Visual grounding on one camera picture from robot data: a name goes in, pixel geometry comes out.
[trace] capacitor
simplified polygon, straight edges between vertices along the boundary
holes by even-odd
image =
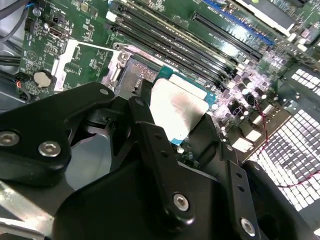
[[[228,109],[233,116],[237,116],[238,112],[240,111],[240,104],[237,101],[231,102],[228,106]]]
[[[247,95],[250,92],[249,89],[242,83],[238,85],[238,88],[240,89],[243,95]]]
[[[39,88],[47,88],[54,82],[54,77],[46,70],[38,70],[33,74],[33,80]]]
[[[244,79],[243,79],[243,83],[244,83],[244,85],[246,85],[249,89],[253,89],[254,88],[254,83],[249,79],[249,78],[247,78],[247,77],[245,77]]]
[[[266,99],[267,98],[267,94],[265,94],[264,91],[262,91],[260,88],[257,87],[255,89],[255,91],[262,99]]]
[[[245,116],[248,116],[248,115],[249,115],[249,111],[248,111],[244,106],[242,106],[242,113],[243,113],[243,115],[245,115]]]
[[[219,127],[220,127],[220,129],[221,129],[222,131],[226,130],[226,126],[225,126],[225,124],[224,124],[222,121],[219,121],[218,124],[219,124]]]
[[[243,97],[250,106],[252,107],[256,106],[257,104],[256,98],[251,93],[244,95]]]

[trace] ram slot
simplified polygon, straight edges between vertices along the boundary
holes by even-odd
[[[221,27],[217,26],[212,21],[210,21],[206,17],[200,15],[199,13],[195,12],[192,17],[192,20],[195,21],[196,23],[199,23],[199,24],[207,27],[209,30],[214,32],[217,37],[221,38],[222,40],[224,40],[227,43],[231,44],[232,46],[236,47],[244,54],[247,54],[253,60],[256,60],[257,62],[259,62],[260,59],[263,57],[263,55],[260,52],[253,49],[252,47],[246,45],[245,43],[243,43],[239,39],[235,38],[230,33],[226,32]]]
[[[129,17],[134,17],[139,19],[140,21],[148,24],[149,26],[151,26],[152,28],[156,29],[159,33],[163,34],[166,37],[170,37],[172,39],[175,39],[175,41],[181,45],[183,45],[185,48],[188,48],[190,50],[192,50],[193,52],[198,53],[199,55],[204,56],[208,61],[210,62],[215,62],[218,65],[220,65],[221,67],[224,68],[228,68],[231,70],[231,68],[229,66],[227,66],[226,64],[224,64],[223,62],[219,61],[217,58],[214,58],[212,55],[210,55],[209,53],[200,50],[199,48],[195,47],[194,45],[192,45],[190,42],[186,41],[185,39],[179,37],[177,34],[174,34],[173,32],[168,31],[165,27],[163,27],[162,25],[157,24],[154,21],[151,21],[150,19],[148,19],[145,15],[134,11],[130,8],[126,8],[124,10],[124,13],[126,13]],[[210,44],[206,44],[208,48],[211,48],[213,51],[218,52],[219,54],[221,54],[224,58],[228,59],[229,61],[233,62],[234,64],[238,64],[238,62],[233,59],[231,56],[225,54],[224,52],[222,52],[221,50],[219,50],[218,48],[215,48],[214,46],[210,45]]]
[[[221,78],[221,74],[215,69],[209,69],[207,66],[203,66],[201,62],[195,59],[192,59],[190,57],[187,57],[184,54],[181,54],[180,52],[176,51],[176,49],[174,49],[172,46],[163,42],[161,38],[158,38],[157,36],[150,34],[150,32],[143,31],[140,28],[140,26],[135,25],[133,22],[124,21],[122,26],[129,28],[131,31],[135,32],[137,36],[140,36],[143,39],[149,40],[149,42],[152,45],[162,49],[167,55],[166,58],[168,58],[168,54],[172,55],[172,57],[175,57],[176,59],[178,59],[178,61],[186,63],[187,65],[194,67],[198,71],[203,72],[204,74],[207,75],[207,78],[208,77],[215,78],[217,80],[220,80],[221,82],[224,80],[223,78]]]
[[[210,64],[206,64],[205,62],[199,60],[195,56],[191,56],[188,52],[185,51],[185,49],[180,48],[178,46],[175,46],[171,42],[165,41],[163,38],[160,36],[157,36],[154,34],[150,29],[143,28],[140,25],[137,25],[137,21],[135,19],[131,19],[130,21],[128,19],[125,19],[122,21],[123,24],[127,25],[131,29],[135,30],[136,32],[143,32],[146,35],[149,36],[153,41],[157,41],[161,43],[163,46],[166,47],[166,49],[171,50],[175,55],[180,55],[181,57],[184,57],[186,61],[190,62],[192,65],[197,65],[201,67],[204,71],[209,71],[214,73],[216,76],[219,76],[221,81],[223,81],[223,78],[221,78],[221,75],[224,75],[225,78],[228,78],[228,74],[223,71],[223,69],[217,69],[218,67]]]
[[[142,47],[154,51],[156,54],[158,54],[158,56],[161,59],[166,60],[167,63],[171,63],[175,67],[181,66],[182,70],[185,70],[189,73],[193,73],[196,76],[215,84],[217,87],[222,87],[221,80],[217,74],[208,72],[197,64],[192,64],[179,54],[175,53],[174,51],[171,51],[170,49],[158,42],[152,42],[148,40],[149,37],[145,35],[143,32],[133,32],[133,30],[130,27],[124,24],[119,24],[116,31],[123,36],[129,37],[137,44],[140,44]]]
[[[191,43],[193,46],[199,48],[204,53],[208,53],[210,56],[214,57],[215,59],[227,64],[232,69],[238,68],[238,62],[234,60],[232,57],[228,56],[225,57],[225,53],[222,53],[219,50],[213,49],[212,45],[207,45],[198,37],[192,35],[190,32],[187,32],[185,29],[182,29],[176,26],[176,23],[173,23],[172,20],[168,19],[167,17],[161,15],[159,12],[156,12],[153,9],[145,6],[141,2],[138,1],[131,1],[131,0],[114,0],[116,3],[125,6],[125,8],[132,9],[135,12],[141,13],[142,15],[146,16],[156,24],[164,27],[167,31],[174,33],[176,37],[180,37]]]
[[[156,25],[154,22],[150,21],[143,15],[140,15],[130,9],[126,10],[122,14],[123,17],[128,18],[132,22],[137,23],[141,21],[145,25],[148,26],[148,30],[151,31],[153,34],[157,35],[159,38],[162,38],[164,41],[170,43],[171,45],[180,49],[180,51],[184,51],[186,54],[191,55],[193,58],[200,60],[205,65],[209,65],[212,68],[220,71],[225,76],[235,74],[235,71],[232,70],[229,66],[220,62],[216,58],[213,58],[209,54],[205,52],[201,52],[196,47],[192,46],[190,43],[186,42],[185,40],[177,37],[173,33],[167,31],[162,26]]]

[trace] mounting hole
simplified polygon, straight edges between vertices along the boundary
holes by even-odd
[[[161,154],[161,156],[164,157],[164,158],[169,157],[169,155],[168,155],[168,153],[166,153],[166,151],[161,151],[160,154]]]
[[[104,94],[104,95],[108,95],[109,92],[103,88],[100,89],[100,93]]]
[[[243,192],[243,193],[245,192],[245,189],[244,189],[242,186],[240,186],[240,185],[238,186],[238,189],[239,189],[241,192]]]
[[[234,149],[232,148],[232,146],[230,146],[229,144],[226,145],[226,148],[229,150],[229,151],[233,151]]]
[[[136,103],[139,104],[140,106],[145,105],[143,101],[141,101],[140,99],[136,98],[135,99]]]
[[[155,136],[155,138],[158,139],[158,140],[161,140],[161,139],[162,139],[162,137],[161,137],[160,135],[158,135],[158,134],[155,134],[154,136]]]

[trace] black capacitor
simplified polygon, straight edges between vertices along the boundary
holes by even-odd
[[[262,91],[260,88],[257,87],[255,89],[255,91],[262,99],[266,99],[267,98],[267,94],[265,94],[264,91]]]
[[[233,116],[237,116],[240,111],[240,104],[237,101],[234,101],[228,106],[228,108]]]
[[[222,121],[219,121],[218,124],[222,131],[226,130],[226,126]]]
[[[249,89],[242,83],[238,84],[238,88],[243,95],[247,95],[250,92]]]
[[[247,77],[245,77],[243,79],[243,83],[244,85],[246,85],[248,88],[253,88],[254,87],[254,83]]]
[[[249,111],[244,106],[242,106],[242,113],[243,113],[244,116],[248,116],[249,115]]]
[[[249,114],[248,110],[237,101],[234,101],[228,106],[228,108],[233,116],[238,116],[241,120],[243,120],[245,116]]]
[[[255,96],[253,96],[251,93],[244,95],[243,97],[250,106],[252,107],[256,106],[257,100]]]

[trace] black pcie slot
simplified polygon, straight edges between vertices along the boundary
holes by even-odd
[[[219,72],[217,69],[210,67],[209,65],[205,64],[204,62],[202,62],[201,60],[197,59],[196,57],[192,57],[189,54],[187,54],[185,51],[183,51],[181,48],[176,47],[172,44],[170,44],[169,42],[164,41],[163,38],[155,35],[152,32],[148,32],[146,29],[142,30],[141,26],[138,26],[135,24],[135,22],[132,21],[128,21],[128,19],[122,21],[123,24],[127,25],[129,28],[131,28],[132,30],[145,34],[145,36],[148,36],[150,39],[152,39],[153,41],[158,42],[159,44],[161,44],[163,47],[165,47],[167,49],[168,53],[173,53],[176,56],[181,56],[185,59],[185,62],[194,65],[194,66],[198,66],[200,71],[208,71],[211,72],[215,75],[216,78],[219,78],[221,81],[223,81],[224,79],[221,78],[220,76],[222,75],[222,73],[224,73],[225,77],[228,77],[228,75],[223,71],[222,73]]]
[[[253,58],[256,61],[260,61],[260,59],[263,57],[263,55],[258,52],[257,50],[253,49],[252,47],[246,45],[239,39],[232,36],[230,33],[223,30],[221,27],[214,24],[212,21],[207,19],[206,17],[200,15],[199,13],[195,12],[192,20],[206,26],[208,29],[213,31],[218,37],[223,39],[224,41],[228,42],[229,44],[233,45],[237,49],[239,49],[241,52],[249,55],[251,58]]]
[[[150,29],[147,29],[151,31],[153,34],[157,35],[159,38],[162,39],[162,41],[166,41],[172,46],[174,46],[177,51],[184,52],[184,55],[187,54],[187,56],[193,57],[194,59],[197,59],[201,61],[200,64],[205,64],[207,66],[210,66],[213,69],[216,69],[220,71],[220,73],[224,74],[226,77],[228,75],[232,75],[232,69],[225,65],[224,63],[220,62],[218,59],[213,58],[209,54],[204,54],[203,52],[200,52],[197,48],[193,47],[191,44],[186,42],[185,40],[180,39],[179,37],[175,36],[174,34],[168,32],[165,28],[161,26],[155,25],[154,22],[150,21],[146,17],[139,15],[132,10],[126,10],[126,15],[129,16],[128,18],[130,21],[135,22],[134,19],[140,20],[142,23],[148,25]]]
[[[177,43],[183,45],[185,48],[188,48],[188,49],[192,50],[193,52],[195,52],[195,53],[197,53],[199,55],[202,55],[209,62],[216,63],[216,65],[220,66],[221,68],[224,68],[226,72],[232,71],[232,68],[230,68],[229,66],[227,66],[223,62],[219,61],[217,58],[212,57],[207,52],[204,52],[204,51],[201,51],[201,50],[197,49],[197,47],[193,46],[191,43],[187,42],[185,39],[183,39],[181,37],[178,37],[176,34],[168,31],[165,27],[157,24],[154,21],[151,21],[150,19],[145,17],[143,14],[138,13],[136,11],[133,11],[132,9],[127,8],[125,6],[122,8],[122,11],[123,11],[123,13],[126,13],[128,16],[135,17],[135,18],[139,19],[140,21],[148,24],[149,26],[151,26],[152,28],[156,29],[157,31],[159,31],[163,35],[174,39]],[[235,59],[233,59],[229,55],[225,54],[224,52],[222,52],[218,48],[215,48],[214,46],[212,46],[212,45],[210,45],[208,43],[207,44],[203,43],[203,44],[206,45],[207,48],[212,49],[213,51],[219,53],[223,58],[228,59],[229,61],[233,62],[234,64],[238,64],[238,62]]]
[[[182,66],[185,70],[187,70],[187,72],[194,73],[196,76],[215,84],[218,88],[223,88],[220,81],[218,81],[216,77],[207,75],[204,72],[200,71],[198,68],[190,64],[187,64],[186,62],[182,61],[179,57],[174,56],[171,53],[162,49],[161,47],[152,44],[148,40],[145,40],[140,34],[137,35],[136,33],[133,33],[130,30],[126,29],[125,26],[119,25],[114,30],[126,37],[131,38],[135,42],[140,43],[142,46],[147,47],[152,51],[155,51],[162,59],[169,60],[176,66]]]

